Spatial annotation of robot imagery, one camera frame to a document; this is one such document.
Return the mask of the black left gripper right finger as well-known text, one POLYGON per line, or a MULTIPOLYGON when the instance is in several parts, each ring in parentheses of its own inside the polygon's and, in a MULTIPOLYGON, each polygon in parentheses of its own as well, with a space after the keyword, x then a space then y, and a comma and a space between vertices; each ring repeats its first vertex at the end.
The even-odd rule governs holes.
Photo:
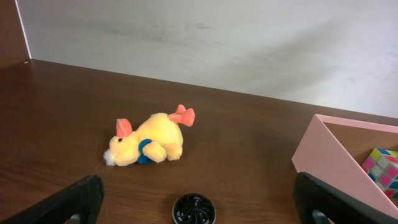
POLYGON ((397 224, 396 218, 307 172, 297 174, 293 200, 301 223, 397 224))

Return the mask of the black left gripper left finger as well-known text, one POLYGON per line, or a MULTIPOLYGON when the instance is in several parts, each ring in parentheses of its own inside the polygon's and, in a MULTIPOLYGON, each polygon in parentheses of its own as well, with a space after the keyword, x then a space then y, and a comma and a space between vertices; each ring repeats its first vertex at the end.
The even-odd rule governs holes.
POLYGON ((65 223, 73 215, 80 216, 80 223, 96 223, 103 199, 100 176, 87 175, 2 223, 65 223))

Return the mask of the pink cardboard box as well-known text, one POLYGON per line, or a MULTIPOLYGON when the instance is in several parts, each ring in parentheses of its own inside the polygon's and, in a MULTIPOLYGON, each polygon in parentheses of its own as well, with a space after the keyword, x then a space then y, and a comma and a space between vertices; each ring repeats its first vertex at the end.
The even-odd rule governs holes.
POLYGON ((292 162, 297 172, 307 172, 397 218, 397 200, 389 199, 361 168, 374 148, 396 151, 397 127, 316 114, 292 162))

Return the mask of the colourful puzzle cube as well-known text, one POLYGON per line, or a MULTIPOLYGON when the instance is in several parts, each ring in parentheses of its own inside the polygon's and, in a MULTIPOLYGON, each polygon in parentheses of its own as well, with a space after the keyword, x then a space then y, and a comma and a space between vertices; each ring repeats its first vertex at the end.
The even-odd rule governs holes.
POLYGON ((374 148, 361 165, 389 198, 397 198, 397 151, 374 148))

